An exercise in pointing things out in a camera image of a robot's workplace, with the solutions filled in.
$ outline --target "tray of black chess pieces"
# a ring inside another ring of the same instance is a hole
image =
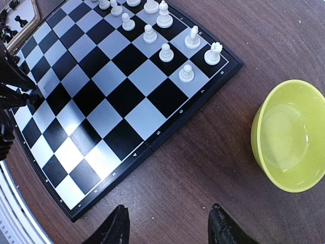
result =
[[[35,0],[12,0],[0,11],[0,39],[13,54],[39,22]]]

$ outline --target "wooden table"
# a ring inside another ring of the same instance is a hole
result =
[[[226,43],[245,67],[74,224],[16,141],[7,164],[27,205],[55,243],[80,243],[118,204],[129,208],[131,243],[207,243],[214,202],[260,243],[324,243],[325,180],[300,194],[276,188],[254,160],[250,127],[263,99],[285,80],[303,79],[325,93],[325,2],[170,1]],[[43,18],[59,2],[39,1]]]

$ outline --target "wood grain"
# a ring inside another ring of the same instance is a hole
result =
[[[58,2],[39,1],[41,12],[49,13]],[[74,224],[15,142],[7,164],[29,208],[58,244],[80,243],[118,204],[129,208],[131,243],[207,243],[214,202],[260,243],[324,243],[325,180],[299,194],[276,188],[254,160],[250,127],[263,99],[285,80],[303,79],[325,93],[325,3],[171,2],[219,37],[245,67]]]

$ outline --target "bowl rim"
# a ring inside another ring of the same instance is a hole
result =
[[[257,153],[258,153],[258,157],[259,157],[259,161],[261,163],[262,169],[265,172],[265,174],[267,175],[267,177],[271,180],[271,182],[273,184],[275,184],[278,188],[287,191],[287,192],[291,192],[291,193],[298,193],[298,192],[303,192],[306,191],[310,188],[312,188],[314,185],[316,185],[325,175],[325,170],[324,172],[320,175],[320,177],[318,177],[317,179],[315,179],[311,184],[309,184],[306,187],[301,187],[301,188],[296,188],[296,189],[291,189],[288,188],[282,184],[280,184],[273,176],[272,174],[269,172],[266,164],[265,164],[265,160],[262,154],[262,148],[261,148],[261,127],[262,127],[262,119],[264,116],[264,112],[265,109],[270,101],[270,99],[272,98],[272,96],[278,92],[283,86],[286,86],[288,84],[301,84],[304,85],[306,87],[309,87],[310,89],[312,89],[316,94],[318,94],[324,101],[325,103],[325,97],[323,96],[323,94],[312,84],[303,81],[303,80],[297,80],[297,79],[292,79],[292,80],[287,80],[284,81],[280,84],[278,84],[275,88],[273,88],[273,90],[268,94],[268,96],[266,97],[265,101],[263,102],[262,106],[261,106],[261,111],[259,113],[259,117],[258,117],[258,121],[257,121]]]

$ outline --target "white pawn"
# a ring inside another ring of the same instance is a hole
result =
[[[134,20],[130,19],[130,16],[128,15],[128,13],[122,14],[122,20],[123,20],[122,28],[125,31],[127,31],[127,32],[132,31],[134,29],[134,27],[136,27]]]
[[[110,2],[108,0],[99,0],[100,1],[100,9],[106,10],[110,7]]]
[[[153,31],[150,24],[144,27],[143,40],[146,43],[154,43],[157,40],[157,33]]]
[[[158,12],[159,4],[155,0],[147,0],[143,8],[148,14],[154,14]]]
[[[218,42],[214,42],[211,45],[211,49],[204,54],[204,60],[209,65],[216,65],[220,62],[220,54],[222,51],[222,45]]]
[[[168,4],[164,0],[159,4],[159,16],[157,17],[157,25],[160,28],[168,28],[173,24],[173,17],[169,15]]]
[[[196,49],[200,46],[199,28],[195,25],[188,36],[185,37],[185,45],[190,49]]]
[[[111,0],[111,14],[114,16],[118,16],[123,12],[123,8],[120,5],[117,5],[117,1],[116,0]]]
[[[194,79],[194,72],[191,65],[185,65],[178,73],[179,79],[183,82],[191,82]]]
[[[126,0],[127,5],[129,5],[130,7],[135,7],[139,5],[140,2],[141,0]]]
[[[159,52],[159,58],[161,61],[168,63],[174,58],[174,52],[171,50],[170,45],[164,43],[161,46],[161,51]]]

